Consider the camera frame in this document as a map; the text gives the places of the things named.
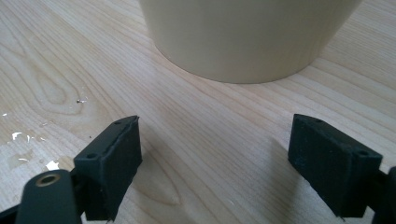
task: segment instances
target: white speck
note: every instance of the white speck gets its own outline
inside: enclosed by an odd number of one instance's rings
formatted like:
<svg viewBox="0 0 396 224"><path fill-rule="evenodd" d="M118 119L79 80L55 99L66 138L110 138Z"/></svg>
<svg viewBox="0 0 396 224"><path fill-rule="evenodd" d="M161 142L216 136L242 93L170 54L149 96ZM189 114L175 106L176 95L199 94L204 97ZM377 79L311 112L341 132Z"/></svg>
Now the white speck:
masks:
<svg viewBox="0 0 396 224"><path fill-rule="evenodd" d="M12 134L12 140L13 140L13 141L15 141L15 139L16 139L17 136L18 136L18 134L21 134L21 133L13 133L13 134Z"/></svg>
<svg viewBox="0 0 396 224"><path fill-rule="evenodd" d="M233 201L231 201L230 199L228 200L228 202L230 202L233 206L235 206L235 204L233 203Z"/></svg>
<svg viewBox="0 0 396 224"><path fill-rule="evenodd" d="M49 170L59 170L59 162L50 161L46 166Z"/></svg>

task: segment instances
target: water droplet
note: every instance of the water droplet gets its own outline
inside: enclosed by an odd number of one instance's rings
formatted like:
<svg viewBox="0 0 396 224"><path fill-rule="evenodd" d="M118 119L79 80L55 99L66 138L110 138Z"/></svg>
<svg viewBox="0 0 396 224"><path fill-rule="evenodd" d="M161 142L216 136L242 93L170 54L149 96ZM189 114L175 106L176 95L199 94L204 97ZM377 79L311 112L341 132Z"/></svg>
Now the water droplet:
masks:
<svg viewBox="0 0 396 224"><path fill-rule="evenodd" d="M50 161L47 163L46 168L44 168L43 171L48 171L48 170L59 170L59 169L65 169L65 170L71 170L73 169L73 158L67 157L67 156L62 156L57 160Z"/></svg>
<svg viewBox="0 0 396 224"><path fill-rule="evenodd" d="M47 122L45 122L45 123L41 123L40 125L38 125L40 128L42 128L42 127L44 127L44 126L46 126L46 125L48 125L48 123Z"/></svg>
<svg viewBox="0 0 396 224"><path fill-rule="evenodd" d="M30 150L24 154L16 154L10 158L8 158L8 166L10 169L17 168L27 162L29 162L33 158L33 151Z"/></svg>
<svg viewBox="0 0 396 224"><path fill-rule="evenodd" d="M17 138L17 136L21 134L21 133L13 133L12 134L12 140L15 141L15 139Z"/></svg>
<svg viewBox="0 0 396 224"><path fill-rule="evenodd" d="M46 167L47 167L47 169L48 170L59 170L59 162L56 162L57 160L55 160L55 161L50 161L47 165L46 165Z"/></svg>

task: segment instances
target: beige cup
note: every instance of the beige cup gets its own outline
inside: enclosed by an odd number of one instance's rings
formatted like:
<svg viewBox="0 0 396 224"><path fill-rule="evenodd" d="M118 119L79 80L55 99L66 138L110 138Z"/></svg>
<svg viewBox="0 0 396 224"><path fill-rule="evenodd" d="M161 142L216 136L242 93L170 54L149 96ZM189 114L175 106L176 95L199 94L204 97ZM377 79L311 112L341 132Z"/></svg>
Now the beige cup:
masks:
<svg viewBox="0 0 396 224"><path fill-rule="evenodd" d="M261 83L309 65L361 0L140 0L160 52L200 77Z"/></svg>

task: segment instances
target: table surface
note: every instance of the table surface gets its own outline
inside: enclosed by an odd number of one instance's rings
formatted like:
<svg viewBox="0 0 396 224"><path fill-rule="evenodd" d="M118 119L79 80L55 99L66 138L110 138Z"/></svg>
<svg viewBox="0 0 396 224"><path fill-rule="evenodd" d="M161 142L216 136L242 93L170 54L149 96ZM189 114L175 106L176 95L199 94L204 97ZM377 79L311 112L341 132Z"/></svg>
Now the table surface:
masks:
<svg viewBox="0 0 396 224"><path fill-rule="evenodd" d="M364 1L303 71L235 85L167 61L137 0L1 0L0 209L136 114L143 163L115 223L370 223L335 217L287 151L300 113L396 165L395 12Z"/></svg>

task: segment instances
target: light wood surface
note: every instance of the light wood surface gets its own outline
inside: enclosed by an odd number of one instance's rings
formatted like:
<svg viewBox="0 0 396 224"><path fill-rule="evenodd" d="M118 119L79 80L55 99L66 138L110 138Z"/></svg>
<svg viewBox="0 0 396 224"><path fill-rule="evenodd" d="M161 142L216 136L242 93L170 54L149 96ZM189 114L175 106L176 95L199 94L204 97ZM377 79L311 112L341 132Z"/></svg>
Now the light wood surface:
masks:
<svg viewBox="0 0 396 224"><path fill-rule="evenodd" d="M144 161L115 223L370 223L335 217L287 148L301 113L396 165L395 12L366 0L305 70L235 85L169 63L136 0L1 0L0 209L137 114Z"/></svg>

